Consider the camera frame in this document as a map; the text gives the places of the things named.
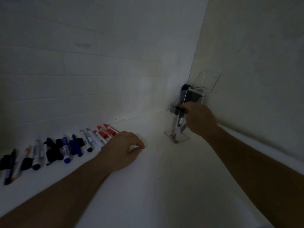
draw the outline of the white brick wall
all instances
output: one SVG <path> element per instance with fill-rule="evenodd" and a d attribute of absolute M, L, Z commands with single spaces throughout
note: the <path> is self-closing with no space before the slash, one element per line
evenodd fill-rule
<path fill-rule="evenodd" d="M 208 0 L 0 0 L 0 148 L 165 110 Z"/>

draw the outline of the hand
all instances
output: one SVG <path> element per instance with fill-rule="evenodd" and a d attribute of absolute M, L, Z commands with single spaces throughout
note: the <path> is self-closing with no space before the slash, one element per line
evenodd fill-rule
<path fill-rule="evenodd" d="M 131 145 L 139 147 L 130 150 Z M 95 158 L 112 173 L 130 165 L 144 148 L 144 143 L 135 134 L 123 131 L 116 134 Z"/>
<path fill-rule="evenodd" d="M 219 130 L 215 117 L 207 106 L 186 102 L 180 107 L 188 110 L 188 114 L 185 115 L 186 125 L 192 132 L 206 139 Z"/>

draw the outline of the person's left hand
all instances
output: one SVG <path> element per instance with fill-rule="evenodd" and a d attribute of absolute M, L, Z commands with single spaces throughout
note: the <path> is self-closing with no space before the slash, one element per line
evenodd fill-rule
<path fill-rule="evenodd" d="M 130 150 L 131 145 L 139 147 Z M 108 173 L 112 173 L 130 165 L 144 148 L 143 141 L 137 135 L 122 131 L 102 148 L 95 159 Z"/>

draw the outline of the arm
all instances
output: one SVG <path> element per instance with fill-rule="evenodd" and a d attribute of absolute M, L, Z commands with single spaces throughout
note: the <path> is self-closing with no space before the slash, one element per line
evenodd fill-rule
<path fill-rule="evenodd" d="M 204 138 L 262 214 L 276 227 L 303 227 L 304 176 L 217 126 L 204 105 L 183 105 L 190 130 Z"/>
<path fill-rule="evenodd" d="M 129 152 L 131 145 L 138 145 Z M 92 160 L 0 218 L 0 227 L 74 227 L 103 180 L 144 149 L 133 133 L 118 133 Z"/>

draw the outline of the wall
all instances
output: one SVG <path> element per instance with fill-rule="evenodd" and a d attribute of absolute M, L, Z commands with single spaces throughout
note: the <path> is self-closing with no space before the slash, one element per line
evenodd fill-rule
<path fill-rule="evenodd" d="M 304 2 L 209 0 L 189 77 L 223 74 L 218 120 L 304 160 Z"/>
<path fill-rule="evenodd" d="M 208 0 L 0 0 L 0 147 L 163 111 Z"/>

